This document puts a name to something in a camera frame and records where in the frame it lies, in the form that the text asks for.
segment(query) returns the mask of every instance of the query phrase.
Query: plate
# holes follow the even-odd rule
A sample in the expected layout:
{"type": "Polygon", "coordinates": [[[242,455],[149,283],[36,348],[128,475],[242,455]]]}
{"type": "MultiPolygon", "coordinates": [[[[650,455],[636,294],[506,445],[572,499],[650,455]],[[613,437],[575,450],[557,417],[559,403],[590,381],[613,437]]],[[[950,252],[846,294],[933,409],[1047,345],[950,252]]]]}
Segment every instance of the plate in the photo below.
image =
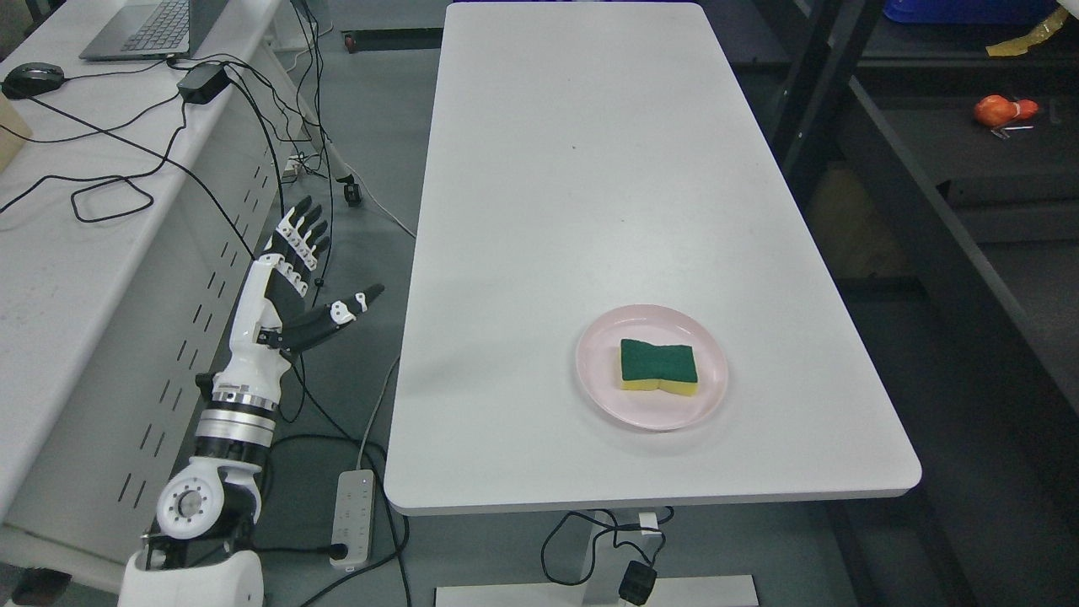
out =
{"type": "Polygon", "coordinates": [[[604,412],[646,430],[678,430],[708,417],[727,390],[727,359],[704,327],[663,306],[624,306],[591,325],[577,343],[577,376],[588,396],[604,412]],[[622,390],[618,346],[623,340],[656,346],[693,347],[697,363],[697,394],[681,397],[661,390],[622,390]]]}

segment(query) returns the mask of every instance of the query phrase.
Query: blue container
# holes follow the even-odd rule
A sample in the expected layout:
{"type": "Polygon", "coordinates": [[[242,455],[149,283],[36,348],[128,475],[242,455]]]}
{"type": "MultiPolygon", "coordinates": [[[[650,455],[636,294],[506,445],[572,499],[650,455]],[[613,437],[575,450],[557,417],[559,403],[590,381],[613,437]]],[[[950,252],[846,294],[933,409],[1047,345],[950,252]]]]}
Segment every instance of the blue container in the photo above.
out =
{"type": "Polygon", "coordinates": [[[1034,25],[1057,6],[1055,0],[888,0],[884,14],[899,23],[1034,25]]]}

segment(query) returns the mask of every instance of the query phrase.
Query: power adapter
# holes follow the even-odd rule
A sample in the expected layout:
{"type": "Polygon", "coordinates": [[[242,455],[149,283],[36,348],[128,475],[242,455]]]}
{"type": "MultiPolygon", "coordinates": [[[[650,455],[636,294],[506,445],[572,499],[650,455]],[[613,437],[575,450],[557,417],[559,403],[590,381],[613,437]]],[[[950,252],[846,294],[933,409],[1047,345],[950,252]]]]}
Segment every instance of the power adapter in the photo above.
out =
{"type": "Polygon", "coordinates": [[[656,585],[656,570],[644,563],[630,561],[618,585],[618,596],[633,605],[644,605],[656,585]]]}
{"type": "Polygon", "coordinates": [[[186,102],[202,106],[224,91],[230,82],[224,66],[200,64],[191,68],[191,71],[176,83],[176,87],[179,88],[180,97],[186,102]]]}

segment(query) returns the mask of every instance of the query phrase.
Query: sponge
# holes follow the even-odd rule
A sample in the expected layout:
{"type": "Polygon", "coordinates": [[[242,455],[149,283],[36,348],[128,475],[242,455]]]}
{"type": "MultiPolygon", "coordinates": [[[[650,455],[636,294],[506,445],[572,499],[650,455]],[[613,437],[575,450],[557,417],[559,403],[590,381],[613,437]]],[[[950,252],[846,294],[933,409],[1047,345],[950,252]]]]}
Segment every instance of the sponge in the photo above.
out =
{"type": "Polygon", "coordinates": [[[692,347],[623,340],[618,350],[623,390],[663,390],[683,397],[697,394],[692,347]]]}

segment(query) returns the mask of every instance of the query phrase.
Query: white robotic arm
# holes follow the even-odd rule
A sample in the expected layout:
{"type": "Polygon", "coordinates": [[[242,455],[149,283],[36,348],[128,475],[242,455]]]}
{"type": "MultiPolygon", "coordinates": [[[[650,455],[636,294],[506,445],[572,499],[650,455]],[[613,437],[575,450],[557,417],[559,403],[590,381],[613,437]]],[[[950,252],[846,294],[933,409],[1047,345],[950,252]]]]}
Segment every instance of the white robotic arm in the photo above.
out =
{"type": "Polygon", "coordinates": [[[158,499],[142,550],[127,562],[120,607],[262,605],[262,569],[251,550],[262,510],[255,475],[273,442],[281,378],[292,357],[355,321],[383,290],[372,285],[304,312],[308,279],[329,244],[319,239],[320,211],[310,196],[302,199],[251,261],[229,336],[232,357],[221,373],[196,382],[207,405],[195,453],[158,499]],[[228,558],[191,565],[188,548],[203,540],[222,542],[228,558]]]}

